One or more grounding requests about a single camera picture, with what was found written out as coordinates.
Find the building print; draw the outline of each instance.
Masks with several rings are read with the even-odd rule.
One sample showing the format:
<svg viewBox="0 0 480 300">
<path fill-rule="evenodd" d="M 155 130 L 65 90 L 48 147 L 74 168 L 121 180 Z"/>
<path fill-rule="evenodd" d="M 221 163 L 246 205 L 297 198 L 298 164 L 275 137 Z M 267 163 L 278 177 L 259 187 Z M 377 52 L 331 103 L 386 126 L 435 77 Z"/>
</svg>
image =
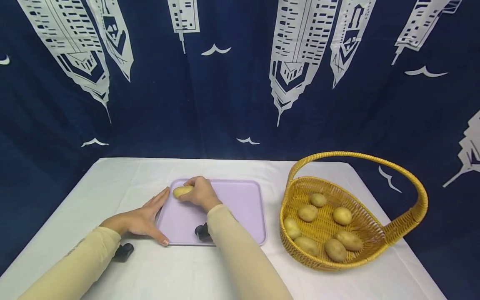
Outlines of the building print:
<svg viewBox="0 0 480 300">
<path fill-rule="evenodd" d="M 334 25 L 337 0 L 280 0 L 270 59 L 274 104 L 281 114 L 312 83 Z"/>
<path fill-rule="evenodd" d="M 343 0 L 330 48 L 333 87 L 343 77 L 361 42 L 376 0 Z"/>
<path fill-rule="evenodd" d="M 453 14 L 462 0 L 417 0 L 408 18 L 407 24 L 398 36 L 395 64 L 404 48 L 420 51 L 442 13 Z"/>
<path fill-rule="evenodd" d="M 197 0 L 168 0 L 173 32 L 179 34 L 183 54 L 185 54 L 184 33 L 200 32 Z"/>
<path fill-rule="evenodd" d="M 79 0 L 18 2 L 65 74 L 106 109 L 108 68 L 100 39 L 84 4 Z"/>
<path fill-rule="evenodd" d="M 107 52 L 125 78 L 130 81 L 130 68 L 133 64 L 132 47 L 127 25 L 117 0 L 89 0 L 89 7 Z"/>
<path fill-rule="evenodd" d="M 462 147 L 458 158 L 463 166 L 443 187 L 447 187 L 460 175 L 470 171 L 480 172 L 480 110 L 468 121 L 468 128 L 464 131 L 465 138 L 459 144 Z"/>
</svg>

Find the lavender plastic tray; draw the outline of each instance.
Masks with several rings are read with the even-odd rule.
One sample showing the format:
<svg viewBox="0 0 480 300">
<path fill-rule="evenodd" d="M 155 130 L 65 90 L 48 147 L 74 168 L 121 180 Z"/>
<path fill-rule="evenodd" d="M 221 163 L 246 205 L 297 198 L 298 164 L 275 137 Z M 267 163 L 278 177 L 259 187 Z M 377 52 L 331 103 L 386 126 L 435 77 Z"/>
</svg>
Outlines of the lavender plastic tray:
<svg viewBox="0 0 480 300">
<path fill-rule="evenodd" d="M 207 215 L 202 208 L 181 203 L 172 191 L 187 179 L 178 179 L 170 186 L 170 195 L 163 206 L 156 226 L 170 240 L 170 245 L 214 246 L 212 241 L 201 241 L 194 231 L 205 224 Z M 219 199 L 229 207 L 235 218 L 262 245 L 266 240 L 264 207 L 260 186 L 252 180 L 211 180 Z"/>
</svg>

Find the potato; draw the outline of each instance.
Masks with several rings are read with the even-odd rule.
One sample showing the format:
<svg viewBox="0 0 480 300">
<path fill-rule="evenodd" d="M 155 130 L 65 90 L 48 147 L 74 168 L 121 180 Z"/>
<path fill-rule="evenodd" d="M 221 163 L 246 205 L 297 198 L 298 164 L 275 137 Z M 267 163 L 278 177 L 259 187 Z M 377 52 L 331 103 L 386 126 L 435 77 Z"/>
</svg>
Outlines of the potato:
<svg viewBox="0 0 480 300">
<path fill-rule="evenodd" d="M 294 219 L 286 218 L 283 220 L 283 225 L 285 225 L 285 230 L 287 230 L 287 234 L 292 240 L 301 236 L 300 227 Z"/>
<path fill-rule="evenodd" d="M 318 208 L 311 204 L 302 205 L 299 208 L 298 215 L 305 222 L 312 222 L 318 215 Z"/>
<path fill-rule="evenodd" d="M 311 256 L 318 256 L 318 254 L 320 253 L 318 251 L 317 243 L 310 238 L 298 237 L 298 238 L 295 239 L 295 244 L 300 249 L 304 250 L 305 252 L 307 252 Z"/>
<path fill-rule="evenodd" d="M 358 251 L 363 248 L 363 241 L 355 233 L 339 230 L 334 236 L 347 250 Z"/>
<path fill-rule="evenodd" d="M 182 196 L 186 193 L 189 193 L 192 190 L 193 190 L 192 185 L 179 186 L 179 187 L 177 187 L 176 189 L 173 190 L 173 196 L 178 199 L 180 196 Z"/>
<path fill-rule="evenodd" d="M 341 263 L 347 258 L 347 250 L 338 240 L 329 239 L 324 247 L 328 257 L 334 262 Z"/>
<path fill-rule="evenodd" d="M 310 195 L 310 203 L 315 205 L 316 207 L 322 207 L 325 204 L 327 204 L 327 198 L 325 195 L 316 193 L 316 194 L 311 194 Z"/>
<path fill-rule="evenodd" d="M 352 222 L 352 213 L 344 207 L 337 207 L 333 210 L 333 220 L 340 225 L 348 225 Z"/>
</svg>

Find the hand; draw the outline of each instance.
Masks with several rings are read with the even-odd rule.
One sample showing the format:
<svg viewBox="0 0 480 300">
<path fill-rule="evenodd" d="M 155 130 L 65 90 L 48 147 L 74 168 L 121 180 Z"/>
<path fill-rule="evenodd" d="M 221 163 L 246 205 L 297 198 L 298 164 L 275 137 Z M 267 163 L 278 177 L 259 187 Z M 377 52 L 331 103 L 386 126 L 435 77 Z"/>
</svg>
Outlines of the hand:
<svg viewBox="0 0 480 300">
<path fill-rule="evenodd" d="M 163 246 L 168 246 L 168 239 L 155 226 L 155 215 L 168 198 L 170 188 L 166 187 L 157 196 L 150 199 L 141 208 L 114 215 L 100 224 L 101 227 L 110 228 L 120 235 L 125 232 L 147 235 L 155 239 Z"/>
<path fill-rule="evenodd" d="M 205 177 L 193 177 L 184 184 L 184 186 L 187 185 L 193 185 L 194 188 L 191 192 L 180 196 L 180 201 L 190 201 L 193 204 L 199 205 L 203 207 L 206 213 L 215 206 L 222 204 L 213 190 L 210 180 Z"/>
</svg>

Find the navy blue curtain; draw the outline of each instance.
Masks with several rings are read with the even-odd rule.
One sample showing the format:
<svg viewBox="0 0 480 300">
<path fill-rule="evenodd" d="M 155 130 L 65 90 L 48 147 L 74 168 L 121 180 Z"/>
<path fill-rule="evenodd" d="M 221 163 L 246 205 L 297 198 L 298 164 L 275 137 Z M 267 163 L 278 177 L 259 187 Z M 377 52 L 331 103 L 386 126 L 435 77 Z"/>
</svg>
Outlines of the navy blue curtain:
<svg viewBox="0 0 480 300">
<path fill-rule="evenodd" d="M 15 242 L 0 251 L 0 273 L 99 157 L 299 160 L 347 150 L 422 181 L 429 211 L 409 245 L 449 299 L 480 293 L 477 1 L 1 6 L 0 222 Z M 390 218 L 414 204 L 395 171 L 338 160 Z"/>
</svg>

